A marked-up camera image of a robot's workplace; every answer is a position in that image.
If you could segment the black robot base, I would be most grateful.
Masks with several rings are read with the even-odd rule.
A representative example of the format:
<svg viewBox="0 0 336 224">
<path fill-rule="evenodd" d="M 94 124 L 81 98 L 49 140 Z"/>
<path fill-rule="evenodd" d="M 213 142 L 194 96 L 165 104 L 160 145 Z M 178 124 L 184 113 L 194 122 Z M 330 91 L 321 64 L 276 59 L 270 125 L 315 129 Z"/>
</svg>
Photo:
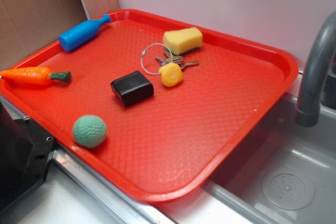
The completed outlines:
<svg viewBox="0 0 336 224">
<path fill-rule="evenodd" d="M 13 119 L 1 105 L 1 213 L 41 186 L 55 138 L 33 119 Z"/>
</svg>

